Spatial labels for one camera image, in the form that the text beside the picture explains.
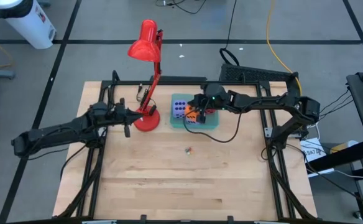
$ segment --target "yellow cable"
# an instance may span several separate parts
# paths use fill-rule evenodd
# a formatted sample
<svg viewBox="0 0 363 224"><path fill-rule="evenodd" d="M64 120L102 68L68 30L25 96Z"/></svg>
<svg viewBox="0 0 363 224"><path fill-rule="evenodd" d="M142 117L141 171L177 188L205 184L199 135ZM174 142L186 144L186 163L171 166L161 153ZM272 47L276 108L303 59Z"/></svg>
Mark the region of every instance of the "yellow cable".
<svg viewBox="0 0 363 224"><path fill-rule="evenodd" d="M11 61L9 64L5 64L5 65L0 65L0 68L4 68L4 67L10 67L10 66L13 66L13 58L12 58L12 55L10 55L5 49L3 49L1 46L0 46L0 49L2 50L3 53L6 54L6 56L9 58L9 60Z"/></svg>
<svg viewBox="0 0 363 224"><path fill-rule="evenodd" d="M271 52L273 53L274 57L280 62L280 64L286 69L288 70L288 72L290 73L293 73L292 70L290 70L288 68L288 66L286 66L282 61L281 59L277 56L277 54L274 52L273 48L271 47L270 45L270 41L269 41L269 24L270 24L270 18L271 18L271 13L273 13L273 9L274 9L274 0L271 0L271 8L270 8L270 11L269 11L269 16L267 18L267 25L266 25L266 41L267 41L267 45L269 46ZM297 77L295 77L296 79L296 82L298 84L298 87L299 87L299 92L300 92L300 95L302 94L302 90L301 90L301 85L300 85L300 82L299 82L299 79Z"/></svg>

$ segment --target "wooden table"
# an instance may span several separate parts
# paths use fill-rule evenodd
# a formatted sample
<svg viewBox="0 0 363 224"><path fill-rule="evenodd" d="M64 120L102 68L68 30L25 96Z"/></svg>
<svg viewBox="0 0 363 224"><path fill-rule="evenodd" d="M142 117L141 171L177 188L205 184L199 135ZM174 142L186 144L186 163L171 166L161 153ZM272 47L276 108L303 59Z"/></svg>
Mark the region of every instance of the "wooden table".
<svg viewBox="0 0 363 224"><path fill-rule="evenodd" d="M97 102L100 86L101 82L85 83L78 116ZM283 82L270 82L270 86L273 95L286 91ZM254 86L224 87L257 96ZM137 85L119 85L115 89L116 101L123 97L130 109L138 108ZM131 126L131 138L125 138L123 126L109 128L95 219L138 220L140 215L146 214L149 220L226 220L228 215L235 220L277 220L269 166L260 158L265 143L259 111L242 115L238 135L227 144L171 127L172 94L199 92L198 85L158 85L153 99L161 120L155 130L143 133ZM276 117L278 124L283 124L290 115L276 111ZM218 139L229 139L236 124L237 115L220 111L219 126L207 133ZM288 143L300 147L296 139L289 139ZM82 143L72 144L68 157L81 146ZM192 148L192 154L186 154L187 147ZM79 191L87 152L85 150L67 165L53 215L64 211ZM289 147L283 153L290 188L315 216L303 156ZM287 217L281 188L280 195ZM88 192L85 213L90 196Z"/></svg>

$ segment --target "gray floor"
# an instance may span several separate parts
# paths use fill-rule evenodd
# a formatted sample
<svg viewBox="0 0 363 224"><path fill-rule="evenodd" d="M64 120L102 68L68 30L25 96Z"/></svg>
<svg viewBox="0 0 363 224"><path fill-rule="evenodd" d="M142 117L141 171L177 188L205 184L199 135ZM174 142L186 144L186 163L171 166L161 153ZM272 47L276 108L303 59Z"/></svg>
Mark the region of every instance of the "gray floor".
<svg viewBox="0 0 363 224"><path fill-rule="evenodd" d="M194 10L201 4L187 0ZM75 0L52 0L45 9L62 39ZM270 26L271 39L359 40L343 2L328 0L276 1ZM363 30L363 1L350 0ZM70 39L131 40L139 35L140 23L151 18L164 30L165 39L225 39L234 1L210 0L196 15L177 8L156 7L155 0L82 0ZM231 29L232 39L265 39L270 1L239 1ZM1 23L0 39L22 39ZM223 63L219 44L163 45L163 75L219 78ZM15 58L17 77L0 80L0 211L16 171L18 159L10 140L29 129L34 121L46 82L60 45L35 50L29 45L3 45ZM346 75L363 72L362 45L274 45L278 56L300 74L303 92L321 104L346 91ZM76 115L83 83L108 80L113 69L122 80L147 80L152 65L127 56L129 45L67 45L54 80L41 127L69 121ZM231 44L229 50L241 65L284 71L264 44ZM0 52L0 63L6 57ZM363 128L353 104L329 115L319 124L321 141L363 141ZM8 221L50 218L66 152L28 163ZM348 178L330 175L354 190ZM311 179L318 215L326 220L356 222L355 199L323 182Z"/></svg>

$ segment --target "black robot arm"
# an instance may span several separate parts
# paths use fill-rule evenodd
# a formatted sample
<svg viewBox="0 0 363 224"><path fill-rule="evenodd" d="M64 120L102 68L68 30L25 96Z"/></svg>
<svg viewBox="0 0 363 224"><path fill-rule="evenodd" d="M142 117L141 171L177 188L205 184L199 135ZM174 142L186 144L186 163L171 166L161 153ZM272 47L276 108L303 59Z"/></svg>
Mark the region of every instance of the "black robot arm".
<svg viewBox="0 0 363 224"><path fill-rule="evenodd" d="M86 143L87 147L95 147L103 129L112 125L124 125L125 136L130 137L129 127L140 119L140 113L125 108L122 98L113 109L108 110L106 103L98 102L89 107L87 112L69 123L47 128L31 129L12 140L14 154L21 158L35 154L41 149L73 142Z"/></svg>
<svg viewBox="0 0 363 224"><path fill-rule="evenodd" d="M197 122L205 123L207 109L227 110L235 114L251 110L285 110L292 117L282 126L273 127L271 143L273 146L285 147L288 136L303 125L315 124L319 118L319 103L306 96L251 97L246 94L228 92L217 83L201 85L203 93L194 95L188 104L194 107L199 115Z"/></svg>

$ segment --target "trash can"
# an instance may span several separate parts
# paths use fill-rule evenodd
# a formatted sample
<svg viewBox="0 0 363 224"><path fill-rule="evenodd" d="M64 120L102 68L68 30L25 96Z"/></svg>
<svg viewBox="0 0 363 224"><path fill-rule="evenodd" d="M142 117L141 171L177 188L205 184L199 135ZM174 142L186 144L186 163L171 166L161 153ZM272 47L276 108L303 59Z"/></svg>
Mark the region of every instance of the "trash can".
<svg viewBox="0 0 363 224"><path fill-rule="evenodd" d="M53 45L56 29L37 0L0 0L0 18L5 19L36 49Z"/></svg>

